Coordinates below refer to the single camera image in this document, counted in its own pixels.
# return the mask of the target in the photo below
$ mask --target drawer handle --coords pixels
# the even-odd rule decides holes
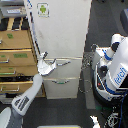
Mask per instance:
[[[63,64],[57,64],[57,66],[64,66],[64,65],[69,64],[69,63],[71,63],[71,61],[65,62]]]
[[[0,73],[0,75],[15,75],[15,74],[16,74],[16,71],[14,71],[13,73],[11,73],[11,72]]]
[[[69,80],[66,80],[66,81],[52,81],[52,82],[54,82],[56,84],[66,84],[66,83],[69,82]]]
[[[1,87],[1,92],[19,92],[19,90],[20,90],[19,86],[16,90],[4,90],[3,88],[4,88],[4,86]]]
[[[0,63],[8,63],[9,59],[7,59],[6,61],[0,61]]]

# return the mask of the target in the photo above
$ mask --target gray floor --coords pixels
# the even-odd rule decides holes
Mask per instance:
[[[85,52],[90,54],[92,44],[100,47],[110,46],[111,36],[120,33],[126,36],[120,23],[120,12],[128,7],[128,1],[121,3],[120,0],[106,0],[101,4],[92,0],[89,32],[87,35]],[[81,72],[80,88],[87,91],[90,89],[89,67],[83,67]],[[8,105],[0,104],[0,111]],[[105,119],[101,115],[100,107],[93,97],[92,90],[88,93],[78,92],[77,99],[47,100],[36,98],[24,117],[23,128],[36,128],[39,125],[79,125],[83,128],[92,128],[91,115],[98,117],[101,128]]]

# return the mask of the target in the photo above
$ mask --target blue label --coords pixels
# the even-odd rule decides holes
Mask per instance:
[[[125,74],[126,74],[126,70],[124,68],[120,68],[120,72],[117,74],[117,77],[114,78],[115,82],[120,85],[120,83],[122,82],[122,80],[124,79],[125,77]]]

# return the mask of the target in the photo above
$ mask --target white refrigerator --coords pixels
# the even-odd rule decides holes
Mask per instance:
[[[24,4],[37,57],[39,48],[40,53],[48,52],[47,62],[57,60],[57,68],[44,77],[47,99],[77,98],[91,0],[24,0]]]

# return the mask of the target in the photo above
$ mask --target white robot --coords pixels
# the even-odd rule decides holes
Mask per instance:
[[[92,69],[95,95],[116,104],[128,90],[128,37],[114,34],[110,47],[96,48]]]

